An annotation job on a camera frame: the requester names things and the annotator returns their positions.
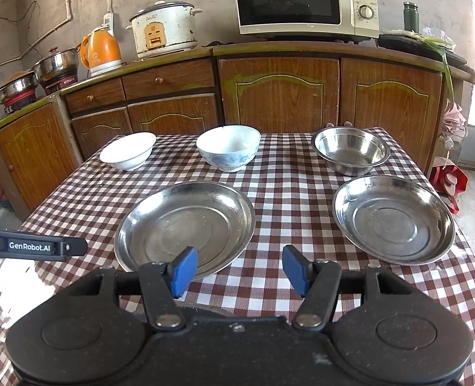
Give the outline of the medium steel plate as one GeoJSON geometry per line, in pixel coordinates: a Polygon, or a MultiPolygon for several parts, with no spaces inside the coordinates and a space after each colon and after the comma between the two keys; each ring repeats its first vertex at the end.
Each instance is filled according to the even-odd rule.
{"type": "Polygon", "coordinates": [[[239,190],[215,181],[184,182],[148,196],[122,219],[115,257],[132,272],[148,262],[171,262],[193,247],[198,280],[235,261],[255,226],[254,207],[239,190]]]}

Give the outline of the small steel plate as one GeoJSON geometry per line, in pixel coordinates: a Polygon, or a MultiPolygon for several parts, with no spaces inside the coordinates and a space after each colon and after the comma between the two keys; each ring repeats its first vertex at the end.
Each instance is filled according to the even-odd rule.
{"type": "Polygon", "coordinates": [[[435,193],[390,175],[345,183],[333,197],[333,217],[355,247],[401,266],[440,260],[456,236],[451,212],[435,193]]]}

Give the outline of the red white checkered tablecloth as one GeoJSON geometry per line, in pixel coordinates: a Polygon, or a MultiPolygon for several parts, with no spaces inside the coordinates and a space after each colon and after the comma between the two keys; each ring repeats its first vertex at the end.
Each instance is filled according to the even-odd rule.
{"type": "Polygon", "coordinates": [[[350,180],[329,170],[311,146],[310,134],[263,134],[254,161],[241,172],[209,166],[196,137],[158,137],[141,168],[120,172],[94,154],[39,205],[21,226],[29,233],[81,237],[84,257],[66,262],[0,261],[0,385],[15,381],[5,354],[5,331],[58,289],[99,267],[115,267],[114,236],[125,215],[142,199],[185,181],[214,180],[235,187],[251,201],[253,237],[229,267],[191,284],[182,298],[224,308],[239,316],[285,315],[300,306],[281,266],[292,244],[310,260],[339,262],[344,269],[386,266],[459,315],[474,336],[463,384],[475,385],[475,256],[458,226],[449,253],[421,267],[381,263],[344,237],[333,219],[335,191],[350,180]]]}

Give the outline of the white shallow bowl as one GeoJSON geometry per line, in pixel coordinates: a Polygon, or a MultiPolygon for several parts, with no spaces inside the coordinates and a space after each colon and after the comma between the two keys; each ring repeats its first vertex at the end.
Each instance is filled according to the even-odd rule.
{"type": "Polygon", "coordinates": [[[121,171],[133,171],[151,155],[157,136],[133,133],[111,142],[100,152],[100,161],[121,171]]]}

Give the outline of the steel bowl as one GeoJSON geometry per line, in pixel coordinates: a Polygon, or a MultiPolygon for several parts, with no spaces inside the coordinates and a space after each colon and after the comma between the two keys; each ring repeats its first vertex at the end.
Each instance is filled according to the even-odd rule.
{"type": "Polygon", "coordinates": [[[383,139],[346,126],[319,130],[312,136],[311,145],[331,169],[348,177],[364,176],[383,165],[390,156],[383,139]]]}

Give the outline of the red bag on floor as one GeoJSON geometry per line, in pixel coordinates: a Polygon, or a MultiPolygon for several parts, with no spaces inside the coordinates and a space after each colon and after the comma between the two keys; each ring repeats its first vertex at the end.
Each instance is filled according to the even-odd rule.
{"type": "Polygon", "coordinates": [[[452,214],[459,213],[457,196],[468,186],[468,176],[453,161],[445,157],[435,157],[430,173],[430,184],[443,198],[452,214]]]}

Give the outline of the steel pot on cooker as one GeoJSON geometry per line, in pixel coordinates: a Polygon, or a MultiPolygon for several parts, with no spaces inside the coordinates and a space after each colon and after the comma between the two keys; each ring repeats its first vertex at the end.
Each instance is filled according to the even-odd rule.
{"type": "Polygon", "coordinates": [[[57,46],[40,59],[32,70],[46,95],[78,82],[79,54],[76,48],[60,51],[57,46]]]}

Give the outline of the orange electric kettle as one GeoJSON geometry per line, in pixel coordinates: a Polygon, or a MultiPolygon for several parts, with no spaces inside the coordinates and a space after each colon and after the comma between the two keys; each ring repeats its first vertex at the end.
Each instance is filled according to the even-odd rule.
{"type": "Polygon", "coordinates": [[[120,47],[106,25],[95,28],[82,39],[79,59],[92,77],[122,66],[120,47]]]}

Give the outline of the brown wooden kitchen cabinet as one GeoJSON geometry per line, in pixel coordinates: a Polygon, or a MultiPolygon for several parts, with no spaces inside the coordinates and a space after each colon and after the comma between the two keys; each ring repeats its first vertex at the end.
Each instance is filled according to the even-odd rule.
{"type": "Polygon", "coordinates": [[[379,126],[428,171],[445,107],[475,71],[359,44],[228,44],[137,61],[0,120],[0,184],[18,218],[118,135],[224,124],[314,133],[379,126]]]}

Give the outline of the pink folded umbrella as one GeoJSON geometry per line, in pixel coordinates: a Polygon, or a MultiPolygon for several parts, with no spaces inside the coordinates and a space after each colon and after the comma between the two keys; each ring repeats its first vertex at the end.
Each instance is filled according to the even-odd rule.
{"type": "Polygon", "coordinates": [[[444,110],[442,132],[458,140],[463,140],[468,135],[467,119],[463,116],[463,108],[449,99],[444,110]]]}

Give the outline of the black tray on counter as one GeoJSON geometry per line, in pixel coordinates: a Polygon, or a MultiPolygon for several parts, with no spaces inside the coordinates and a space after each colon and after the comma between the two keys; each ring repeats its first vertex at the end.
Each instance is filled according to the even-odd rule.
{"type": "MultiPolygon", "coordinates": [[[[382,34],[377,39],[377,44],[385,49],[402,51],[416,56],[442,61],[442,56],[427,44],[414,38],[399,35],[382,34]]],[[[463,68],[467,65],[467,60],[451,51],[445,50],[445,55],[450,66],[463,68]]]]}

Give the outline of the green onion stalk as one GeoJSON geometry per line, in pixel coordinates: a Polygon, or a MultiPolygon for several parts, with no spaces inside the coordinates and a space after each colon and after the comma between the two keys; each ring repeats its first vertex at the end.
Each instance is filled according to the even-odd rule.
{"type": "Polygon", "coordinates": [[[447,59],[447,49],[449,48],[448,43],[442,38],[426,37],[418,33],[415,33],[414,38],[418,40],[419,42],[422,42],[423,44],[425,44],[427,47],[430,48],[430,50],[433,50],[433,52],[436,53],[440,57],[442,61],[442,69],[444,72],[448,96],[451,102],[454,103],[455,102],[454,85],[452,82],[451,68],[449,65],[449,61],[447,59]]]}

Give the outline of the clear plastic bag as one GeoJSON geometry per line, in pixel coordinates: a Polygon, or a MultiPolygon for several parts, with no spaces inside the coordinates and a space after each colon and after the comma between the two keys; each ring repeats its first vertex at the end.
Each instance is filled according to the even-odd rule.
{"type": "Polygon", "coordinates": [[[457,44],[443,30],[436,27],[425,27],[421,31],[422,36],[429,42],[445,48],[448,51],[454,51],[457,44]]]}

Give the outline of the cream microwave oven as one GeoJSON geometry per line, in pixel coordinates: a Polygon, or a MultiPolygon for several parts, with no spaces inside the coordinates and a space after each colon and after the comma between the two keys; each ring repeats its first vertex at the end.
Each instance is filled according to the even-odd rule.
{"type": "Polygon", "coordinates": [[[236,0],[243,35],[378,38],[378,0],[236,0]]]}

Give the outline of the green thermos bottle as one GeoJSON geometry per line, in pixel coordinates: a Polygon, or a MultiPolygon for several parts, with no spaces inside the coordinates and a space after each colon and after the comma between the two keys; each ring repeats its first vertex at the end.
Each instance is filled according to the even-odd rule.
{"type": "Polygon", "coordinates": [[[403,3],[403,24],[407,32],[419,32],[419,11],[416,3],[403,3]]]}

